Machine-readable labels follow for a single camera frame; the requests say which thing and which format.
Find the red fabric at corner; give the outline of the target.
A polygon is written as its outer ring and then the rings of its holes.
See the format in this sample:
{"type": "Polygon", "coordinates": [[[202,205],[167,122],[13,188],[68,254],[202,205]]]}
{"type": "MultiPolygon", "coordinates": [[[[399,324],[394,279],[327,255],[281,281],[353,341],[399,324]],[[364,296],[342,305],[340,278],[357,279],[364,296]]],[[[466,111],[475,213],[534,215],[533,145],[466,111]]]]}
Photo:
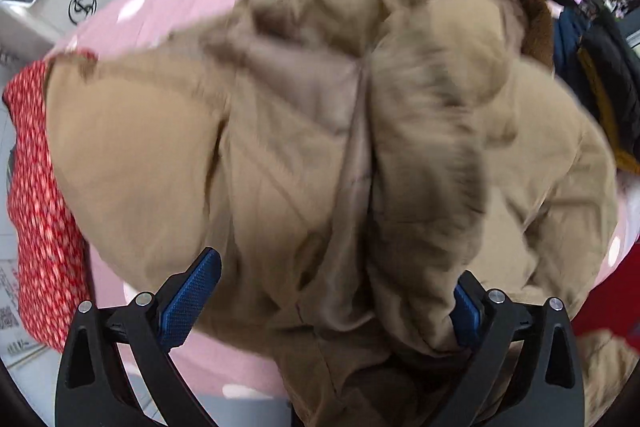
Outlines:
{"type": "Polygon", "coordinates": [[[639,269],[621,265],[591,291],[572,321],[577,336],[604,329],[639,351],[639,269]]]}

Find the red floral patterned cloth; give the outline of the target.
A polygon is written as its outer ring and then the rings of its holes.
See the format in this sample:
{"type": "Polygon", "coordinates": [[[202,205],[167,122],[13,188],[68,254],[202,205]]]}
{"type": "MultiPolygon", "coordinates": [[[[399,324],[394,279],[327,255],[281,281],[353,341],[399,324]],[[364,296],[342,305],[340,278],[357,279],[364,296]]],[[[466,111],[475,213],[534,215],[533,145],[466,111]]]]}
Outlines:
{"type": "Polygon", "coordinates": [[[2,93],[15,129],[6,210],[17,236],[18,314],[38,343],[63,352],[78,305],[92,297],[89,245],[56,183],[44,87],[53,57],[18,72],[2,93]]]}

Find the black and yellow garment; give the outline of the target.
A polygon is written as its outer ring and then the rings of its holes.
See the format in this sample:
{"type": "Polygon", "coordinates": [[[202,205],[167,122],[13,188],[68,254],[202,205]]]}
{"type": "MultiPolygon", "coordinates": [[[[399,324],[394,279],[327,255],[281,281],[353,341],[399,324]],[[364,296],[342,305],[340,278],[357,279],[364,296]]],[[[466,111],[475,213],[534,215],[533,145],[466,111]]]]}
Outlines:
{"type": "Polygon", "coordinates": [[[639,174],[639,57],[612,15],[601,12],[575,53],[618,169],[639,174]]]}

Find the navy blue folded garment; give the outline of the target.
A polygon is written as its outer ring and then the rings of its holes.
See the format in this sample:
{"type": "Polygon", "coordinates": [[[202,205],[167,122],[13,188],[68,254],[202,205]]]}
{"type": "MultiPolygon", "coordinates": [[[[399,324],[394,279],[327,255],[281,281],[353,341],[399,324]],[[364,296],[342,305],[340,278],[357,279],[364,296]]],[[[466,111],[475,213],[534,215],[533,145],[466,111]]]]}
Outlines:
{"type": "Polygon", "coordinates": [[[580,40],[590,26],[588,18],[571,8],[565,8],[554,21],[553,65],[555,74],[563,80],[570,75],[580,40]]]}

